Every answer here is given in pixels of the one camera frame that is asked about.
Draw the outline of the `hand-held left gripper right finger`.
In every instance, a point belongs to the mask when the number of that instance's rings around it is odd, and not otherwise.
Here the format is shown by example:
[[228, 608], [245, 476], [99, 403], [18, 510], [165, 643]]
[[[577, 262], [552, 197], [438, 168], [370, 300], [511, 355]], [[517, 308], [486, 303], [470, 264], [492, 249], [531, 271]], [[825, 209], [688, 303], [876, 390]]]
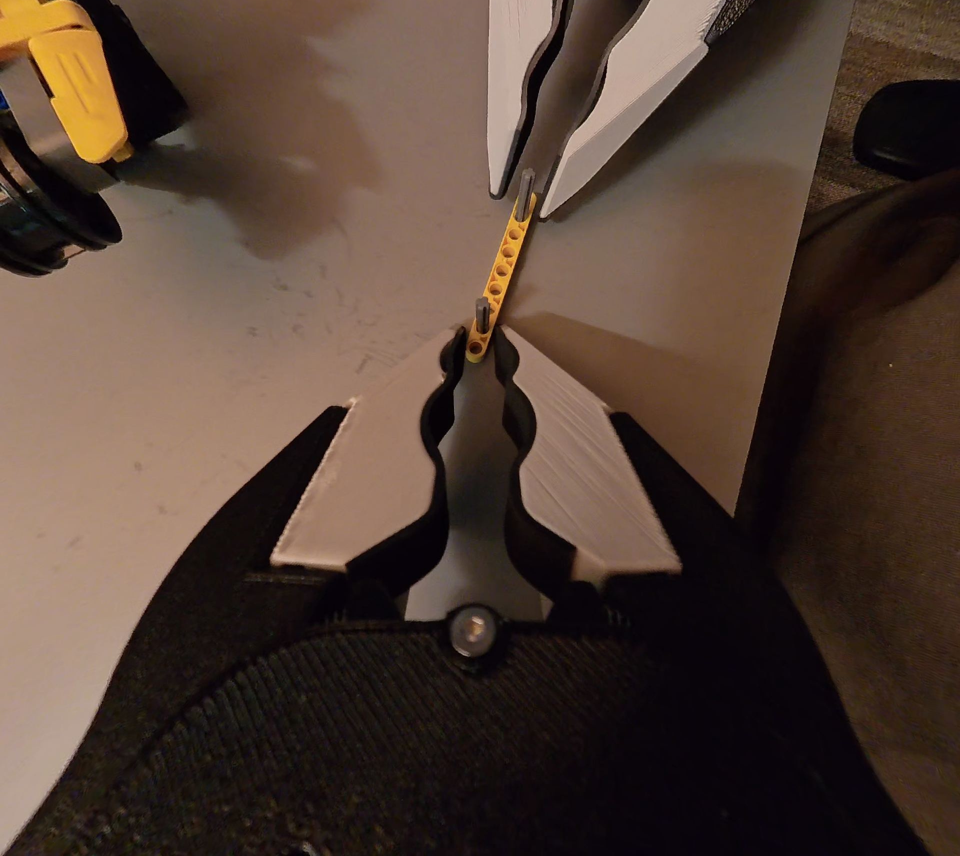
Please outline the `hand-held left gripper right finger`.
[[511, 563], [545, 598], [615, 577], [676, 575], [667, 537], [606, 403], [509, 327], [494, 332], [510, 470]]

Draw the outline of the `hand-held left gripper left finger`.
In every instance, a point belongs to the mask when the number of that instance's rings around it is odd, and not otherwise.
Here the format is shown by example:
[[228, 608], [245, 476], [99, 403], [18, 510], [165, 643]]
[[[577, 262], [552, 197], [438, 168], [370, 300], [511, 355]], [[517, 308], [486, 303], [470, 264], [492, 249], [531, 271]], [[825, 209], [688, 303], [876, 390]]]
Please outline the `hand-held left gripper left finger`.
[[454, 422], [466, 330], [445, 329], [350, 401], [270, 553], [270, 579], [379, 581], [401, 596], [447, 548], [439, 444]]

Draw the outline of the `yellow perforated toy beam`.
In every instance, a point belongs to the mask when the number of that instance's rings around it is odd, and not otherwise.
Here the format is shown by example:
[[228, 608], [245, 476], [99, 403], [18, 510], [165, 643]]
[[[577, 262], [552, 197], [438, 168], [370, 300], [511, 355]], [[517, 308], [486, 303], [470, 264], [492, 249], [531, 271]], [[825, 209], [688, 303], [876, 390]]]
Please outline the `yellow perforated toy beam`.
[[517, 201], [514, 203], [514, 208], [511, 211], [482, 294], [482, 297], [488, 297], [491, 305], [492, 319], [490, 331], [486, 336], [478, 336], [474, 328], [475, 323], [473, 322], [471, 325], [465, 349], [465, 358], [470, 363], [480, 363], [487, 354], [486, 351], [492, 339], [494, 327], [498, 323], [498, 317], [503, 309], [511, 278], [514, 275], [514, 270], [517, 268], [524, 240], [529, 232], [537, 200], [538, 195], [534, 192], [529, 219], [522, 224], [518, 223], [516, 219]]

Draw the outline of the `black office chair base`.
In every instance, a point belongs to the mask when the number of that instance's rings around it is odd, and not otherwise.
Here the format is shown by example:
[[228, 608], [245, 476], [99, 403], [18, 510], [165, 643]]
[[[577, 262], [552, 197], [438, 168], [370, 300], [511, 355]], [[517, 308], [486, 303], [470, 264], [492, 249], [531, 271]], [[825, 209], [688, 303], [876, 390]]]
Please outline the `black office chair base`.
[[863, 107], [852, 151], [864, 166], [918, 180], [959, 166], [959, 81], [893, 82]]

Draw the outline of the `yellow black toy vehicle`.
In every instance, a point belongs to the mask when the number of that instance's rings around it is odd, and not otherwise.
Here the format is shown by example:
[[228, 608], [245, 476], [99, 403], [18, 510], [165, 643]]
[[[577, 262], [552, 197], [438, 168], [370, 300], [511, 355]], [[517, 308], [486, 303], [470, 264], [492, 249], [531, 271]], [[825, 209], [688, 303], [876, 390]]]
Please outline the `yellow black toy vehicle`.
[[118, 243], [118, 167], [187, 118], [112, 0], [1, 0], [1, 266], [52, 274]]

